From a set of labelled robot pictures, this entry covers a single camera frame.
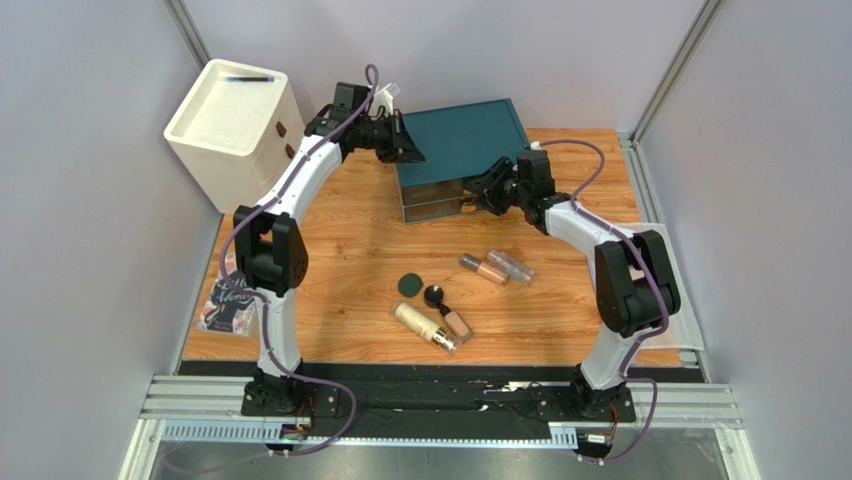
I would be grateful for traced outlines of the teal drawer organizer box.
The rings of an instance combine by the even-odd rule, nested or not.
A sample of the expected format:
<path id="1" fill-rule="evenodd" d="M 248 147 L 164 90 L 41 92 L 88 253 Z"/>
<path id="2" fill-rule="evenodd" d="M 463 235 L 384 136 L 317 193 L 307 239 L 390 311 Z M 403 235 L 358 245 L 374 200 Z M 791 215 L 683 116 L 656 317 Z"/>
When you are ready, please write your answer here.
<path id="1" fill-rule="evenodd" d="M 400 186 L 474 178 L 529 144 L 509 98 L 406 113 L 403 119 L 425 161 L 396 166 L 398 191 Z"/>

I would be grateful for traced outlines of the peach lip gloss tube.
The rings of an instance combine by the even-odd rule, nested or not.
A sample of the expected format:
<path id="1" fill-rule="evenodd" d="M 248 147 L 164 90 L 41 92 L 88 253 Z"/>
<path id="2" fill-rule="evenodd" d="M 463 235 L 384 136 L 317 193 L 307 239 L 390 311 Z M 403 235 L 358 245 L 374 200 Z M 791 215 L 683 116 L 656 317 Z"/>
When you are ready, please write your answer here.
<path id="1" fill-rule="evenodd" d="M 459 259 L 459 264 L 463 268 L 470 270 L 497 285 L 505 285 L 508 281 L 508 275 L 506 272 L 471 254 L 464 253 Z"/>

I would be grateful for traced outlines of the clear lip gloss tube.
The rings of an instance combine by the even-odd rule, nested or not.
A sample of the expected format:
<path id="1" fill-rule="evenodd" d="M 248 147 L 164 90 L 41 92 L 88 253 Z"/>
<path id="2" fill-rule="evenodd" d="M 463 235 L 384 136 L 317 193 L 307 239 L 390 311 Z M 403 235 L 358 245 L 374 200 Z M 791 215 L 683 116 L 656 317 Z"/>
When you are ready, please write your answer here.
<path id="1" fill-rule="evenodd" d="M 524 286 L 528 286 L 536 275 L 531 267 L 506 252 L 492 249 L 488 252 L 487 258 L 509 277 Z"/>

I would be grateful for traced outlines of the black round cap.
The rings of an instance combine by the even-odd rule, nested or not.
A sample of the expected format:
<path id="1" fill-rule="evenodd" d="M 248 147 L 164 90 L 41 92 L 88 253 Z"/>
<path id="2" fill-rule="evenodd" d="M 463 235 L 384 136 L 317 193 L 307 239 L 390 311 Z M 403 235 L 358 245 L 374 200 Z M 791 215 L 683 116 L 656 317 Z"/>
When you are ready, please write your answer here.
<path id="1" fill-rule="evenodd" d="M 429 285 L 423 291 L 424 303 L 432 308 L 437 308 L 444 302 L 445 293 L 439 285 Z"/>

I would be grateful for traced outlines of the beige foundation bottle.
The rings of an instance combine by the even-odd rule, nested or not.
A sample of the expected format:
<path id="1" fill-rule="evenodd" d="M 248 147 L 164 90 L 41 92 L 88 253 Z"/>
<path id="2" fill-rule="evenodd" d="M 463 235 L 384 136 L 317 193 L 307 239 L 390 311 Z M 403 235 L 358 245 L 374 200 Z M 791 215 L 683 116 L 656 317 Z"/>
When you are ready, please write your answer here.
<path id="1" fill-rule="evenodd" d="M 473 330 L 464 320 L 464 318 L 455 310 L 443 303 L 438 303 L 437 308 L 441 313 L 444 322 L 452 330 L 453 334 L 462 342 L 465 343 L 473 337 Z"/>

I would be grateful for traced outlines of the cream gold pump bottle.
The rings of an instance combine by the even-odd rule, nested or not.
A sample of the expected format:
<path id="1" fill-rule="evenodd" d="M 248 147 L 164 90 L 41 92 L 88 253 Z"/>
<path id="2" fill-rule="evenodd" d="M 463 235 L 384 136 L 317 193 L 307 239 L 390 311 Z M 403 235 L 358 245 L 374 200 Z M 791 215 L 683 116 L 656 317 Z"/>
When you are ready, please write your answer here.
<path id="1" fill-rule="evenodd" d="M 443 326 L 407 302 L 398 301 L 392 307 L 391 315 L 419 337 L 442 349 L 447 355 L 454 356 L 457 353 L 460 341 Z"/>

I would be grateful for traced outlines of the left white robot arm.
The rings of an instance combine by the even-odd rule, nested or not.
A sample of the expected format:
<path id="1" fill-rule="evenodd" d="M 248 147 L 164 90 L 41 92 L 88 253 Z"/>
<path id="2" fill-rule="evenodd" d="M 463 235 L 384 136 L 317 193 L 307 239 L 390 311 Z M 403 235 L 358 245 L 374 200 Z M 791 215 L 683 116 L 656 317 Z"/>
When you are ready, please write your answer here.
<path id="1" fill-rule="evenodd" d="M 305 127 L 291 165 L 254 207 L 234 214 L 230 241 L 238 270 L 260 309 L 261 355 L 244 390 L 245 416 L 292 416 L 308 403 L 296 333 L 298 288 L 309 256 L 300 226 L 321 186 L 356 149 L 383 163 L 421 163 L 400 110 L 327 105 Z"/>

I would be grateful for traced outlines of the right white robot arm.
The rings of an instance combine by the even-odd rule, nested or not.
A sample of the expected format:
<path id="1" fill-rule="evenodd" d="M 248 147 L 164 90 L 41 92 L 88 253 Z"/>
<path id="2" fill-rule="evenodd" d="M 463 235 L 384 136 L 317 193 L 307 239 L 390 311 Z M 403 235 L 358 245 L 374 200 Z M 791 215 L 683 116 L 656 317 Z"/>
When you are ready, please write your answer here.
<path id="1" fill-rule="evenodd" d="M 520 209 L 528 224 L 583 253 L 592 265 L 601 330 L 576 367 L 569 395 L 583 419 L 608 413 L 626 389 L 627 371 L 639 346 L 661 334 L 681 306 L 666 242 L 656 230 L 617 227 L 559 192 L 544 150 L 503 157 L 467 181 L 477 206 L 500 216 Z"/>

